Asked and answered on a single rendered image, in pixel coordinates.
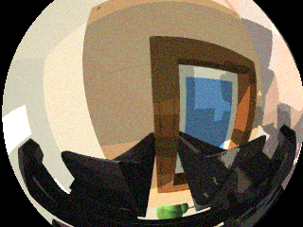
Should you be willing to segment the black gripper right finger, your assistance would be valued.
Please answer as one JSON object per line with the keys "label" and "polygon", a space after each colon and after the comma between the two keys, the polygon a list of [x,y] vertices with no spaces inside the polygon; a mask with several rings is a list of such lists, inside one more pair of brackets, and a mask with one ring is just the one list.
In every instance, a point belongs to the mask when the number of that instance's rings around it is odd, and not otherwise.
{"label": "black gripper right finger", "polygon": [[185,171],[194,211],[204,211],[226,184],[236,167],[264,148],[266,136],[262,135],[237,148],[215,147],[179,131],[178,156]]}

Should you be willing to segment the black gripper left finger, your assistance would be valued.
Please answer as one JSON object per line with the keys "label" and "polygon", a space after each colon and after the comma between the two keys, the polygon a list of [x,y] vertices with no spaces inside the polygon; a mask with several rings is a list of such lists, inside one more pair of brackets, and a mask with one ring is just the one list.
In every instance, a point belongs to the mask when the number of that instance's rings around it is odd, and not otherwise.
{"label": "black gripper left finger", "polygon": [[64,165],[73,178],[101,188],[118,190],[140,218],[147,216],[155,155],[155,132],[111,160],[61,151]]}

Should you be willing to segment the tan wooden board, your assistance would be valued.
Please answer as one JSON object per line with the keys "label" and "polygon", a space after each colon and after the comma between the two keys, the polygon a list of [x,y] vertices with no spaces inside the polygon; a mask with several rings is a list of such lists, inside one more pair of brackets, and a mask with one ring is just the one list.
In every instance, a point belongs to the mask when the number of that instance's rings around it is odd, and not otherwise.
{"label": "tan wooden board", "polygon": [[91,8],[82,54],[84,97],[107,160],[154,132],[149,37],[197,39],[253,61],[257,108],[249,141],[257,139],[260,65],[249,31],[234,10],[213,0],[109,0]]}

